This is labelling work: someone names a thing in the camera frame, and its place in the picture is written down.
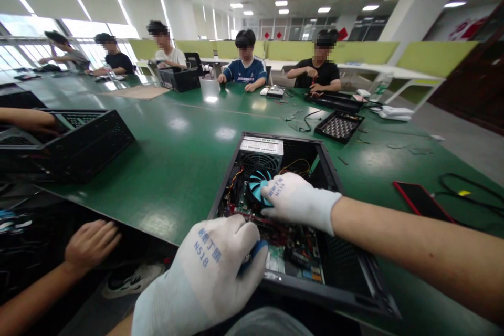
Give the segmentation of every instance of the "white work glove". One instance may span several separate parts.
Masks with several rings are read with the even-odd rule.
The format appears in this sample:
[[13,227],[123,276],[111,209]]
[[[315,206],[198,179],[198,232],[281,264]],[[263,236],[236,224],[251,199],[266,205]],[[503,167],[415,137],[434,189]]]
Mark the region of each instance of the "white work glove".
[[314,227],[334,236],[331,210],[341,193],[315,189],[301,176],[289,172],[273,177],[261,188],[261,194],[274,206],[263,209],[261,214]]
[[257,226],[239,214],[194,225],[170,270],[136,301],[132,336],[191,336],[240,312],[263,278],[265,242],[238,275],[258,241]]

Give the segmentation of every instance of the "blue jersey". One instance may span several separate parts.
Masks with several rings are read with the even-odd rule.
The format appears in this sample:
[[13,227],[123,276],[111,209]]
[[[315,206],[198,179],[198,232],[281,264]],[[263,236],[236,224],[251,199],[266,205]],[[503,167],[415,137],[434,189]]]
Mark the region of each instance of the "blue jersey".
[[245,84],[252,84],[261,77],[268,79],[266,73],[266,65],[264,60],[254,56],[254,59],[249,67],[245,68],[241,59],[233,60],[229,66],[224,70],[227,81],[242,82]]

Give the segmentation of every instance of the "boy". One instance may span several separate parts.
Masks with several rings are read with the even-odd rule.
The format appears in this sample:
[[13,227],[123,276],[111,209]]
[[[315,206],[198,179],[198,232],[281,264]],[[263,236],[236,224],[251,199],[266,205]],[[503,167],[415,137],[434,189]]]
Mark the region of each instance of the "boy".
[[170,31],[161,21],[151,21],[147,31],[161,48],[154,56],[154,60],[159,62],[158,68],[187,68],[184,53],[170,44]]
[[288,79],[297,78],[296,88],[310,88],[311,93],[338,92],[341,89],[340,71],[338,66],[327,60],[331,54],[338,32],[323,30],[315,42],[315,56],[305,59],[287,73]]
[[[58,63],[64,63],[69,70],[84,72],[89,69],[89,59],[86,55],[72,48],[64,36],[57,31],[46,31],[44,34],[47,38],[49,38],[52,56],[50,58],[42,58],[38,61],[40,64],[44,65],[52,60]],[[56,51],[54,50],[55,46],[65,52],[65,55],[62,57],[57,56]]]
[[[133,63],[128,55],[123,54],[117,46],[116,38],[107,33],[96,34],[94,41],[101,45],[106,51],[105,61],[112,67],[112,71],[116,75],[131,75],[134,74]],[[107,74],[105,68],[99,68],[94,71],[87,70],[86,73],[92,73],[95,76],[102,76]]]
[[236,35],[235,45],[240,59],[233,60],[224,72],[219,75],[219,83],[235,81],[245,83],[245,92],[254,92],[266,84],[266,65],[264,61],[254,56],[256,36],[252,30],[241,30]]

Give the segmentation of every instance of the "red phone case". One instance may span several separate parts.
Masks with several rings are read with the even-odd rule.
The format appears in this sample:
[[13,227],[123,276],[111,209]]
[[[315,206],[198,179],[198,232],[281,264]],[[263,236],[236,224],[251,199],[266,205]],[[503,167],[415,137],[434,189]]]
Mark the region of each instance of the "red phone case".
[[[404,193],[404,190],[401,188],[400,184],[406,184],[406,185],[417,185],[419,187],[421,187],[423,189],[423,191],[429,196],[431,197],[431,195],[429,194],[429,192],[423,187],[421,186],[420,184],[412,184],[412,183],[405,183],[403,181],[394,181],[393,182],[394,186],[397,188],[397,190],[399,191],[399,193],[404,197],[404,199],[406,200],[406,202],[408,202],[408,205],[411,207],[411,209],[418,215],[421,215],[421,216],[424,216],[417,208],[416,206],[413,204],[413,202],[411,202],[410,198],[406,195],[406,193]],[[446,218],[448,218],[448,220],[450,222],[452,222],[453,224],[458,224],[456,221],[453,220],[452,217],[450,217],[448,215],[448,213],[446,211],[444,211],[444,209],[441,207],[441,205],[434,199],[432,198],[432,201],[437,205],[437,207],[439,208],[439,210],[441,210],[443,212],[443,214],[446,216]]]

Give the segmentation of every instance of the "white t-shirt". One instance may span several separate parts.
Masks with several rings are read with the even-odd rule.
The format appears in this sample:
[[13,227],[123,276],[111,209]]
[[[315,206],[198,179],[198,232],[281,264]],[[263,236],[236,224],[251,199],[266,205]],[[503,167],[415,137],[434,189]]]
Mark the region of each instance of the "white t-shirt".
[[173,48],[168,55],[163,50],[158,50],[156,51],[154,59],[162,61],[169,60],[174,63],[180,64],[181,66],[187,66],[184,53],[176,48]]

